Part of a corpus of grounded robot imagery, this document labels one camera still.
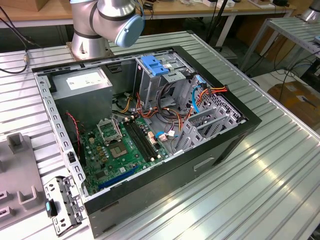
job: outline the workbench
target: workbench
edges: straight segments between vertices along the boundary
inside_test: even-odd
[[[106,232],[101,239],[307,239],[320,222],[320,137],[195,34],[140,37],[115,55],[181,45],[262,120],[221,164]],[[0,139],[31,137],[43,183],[66,176],[31,68],[72,62],[66,46],[29,51],[26,72],[0,72]],[[0,54],[18,70],[24,52]],[[45,210],[0,231],[0,239],[56,239]],[[93,239],[88,220],[60,239]]]
[[[38,12],[27,11],[13,7],[3,7],[16,27],[37,27],[52,25],[73,24],[71,5],[68,0],[49,0],[47,4]],[[154,2],[152,12],[145,10],[145,19],[176,19],[176,18],[196,18],[212,17],[214,7],[208,7],[203,3],[193,5],[182,4],[179,0],[173,2],[160,1]],[[239,15],[261,15],[261,14],[284,14],[289,17],[296,9],[295,6],[289,7],[276,6],[275,8],[259,8],[247,0],[235,3],[234,7],[226,7],[222,16],[228,16],[216,46],[222,46],[227,34],[236,18]],[[218,15],[219,8],[216,8],[215,16]],[[0,22],[0,28],[7,26]]]
[[[263,37],[268,28],[274,30],[273,37],[276,38],[278,34],[285,36],[287,39],[293,41],[300,46],[299,50],[292,57],[292,61],[287,67],[290,69],[299,60],[300,54],[303,50],[314,54],[315,57],[320,57],[320,44],[314,39],[320,36],[320,22],[307,23],[298,17],[284,17],[284,18],[270,18],[266,19],[261,26],[258,34],[254,38],[249,49],[245,53],[240,69],[243,71],[247,65],[252,53],[256,49],[259,41]],[[272,42],[267,42],[265,48],[269,48]]]

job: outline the blue plastic clip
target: blue plastic clip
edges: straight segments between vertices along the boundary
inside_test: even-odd
[[[141,60],[143,64],[152,72],[153,76],[159,76],[169,72],[169,70],[162,66],[160,61],[154,56],[142,56]]]

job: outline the metal slotted table surface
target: metal slotted table surface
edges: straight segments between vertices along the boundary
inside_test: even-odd
[[[264,21],[258,34],[252,41],[252,44],[244,56],[240,67],[241,70],[244,70],[244,67],[251,57],[251,54],[256,49],[259,41],[264,36],[264,33],[268,27],[275,30],[275,33],[273,33],[274,35],[279,33],[285,36],[287,39],[293,41],[295,44],[299,45],[301,50],[305,49],[311,54],[317,53],[315,56],[320,57],[320,44],[314,41],[316,36],[320,36],[320,22],[311,24],[298,17],[270,18]],[[268,48],[271,44],[272,42],[268,42],[266,47]],[[295,57],[293,57],[293,63],[298,60],[297,57],[301,53],[301,50],[298,51]]]
[[[257,88],[196,35],[142,36],[115,54],[181,45],[262,119],[229,158],[98,239],[307,239],[320,222],[319,136]],[[23,66],[20,52],[2,53],[0,67]],[[31,67],[70,62],[66,46],[30,51]],[[30,68],[0,73],[0,133],[32,140],[43,183],[65,176],[55,138]],[[45,211],[0,231],[0,239],[55,239]],[[89,240],[85,219],[61,239]]]

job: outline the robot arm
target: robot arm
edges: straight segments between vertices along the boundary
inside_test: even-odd
[[[313,0],[309,8],[299,17],[302,20],[313,24],[318,22],[319,14],[320,14],[320,0]]]
[[[74,35],[72,53],[79,59],[106,57],[107,40],[130,47],[143,31],[133,0],[70,0]]]

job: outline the motherboard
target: motherboard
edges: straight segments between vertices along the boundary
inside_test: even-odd
[[[89,195],[168,158],[162,143],[153,136],[142,117],[119,123],[103,121],[81,134],[85,155],[82,168]]]

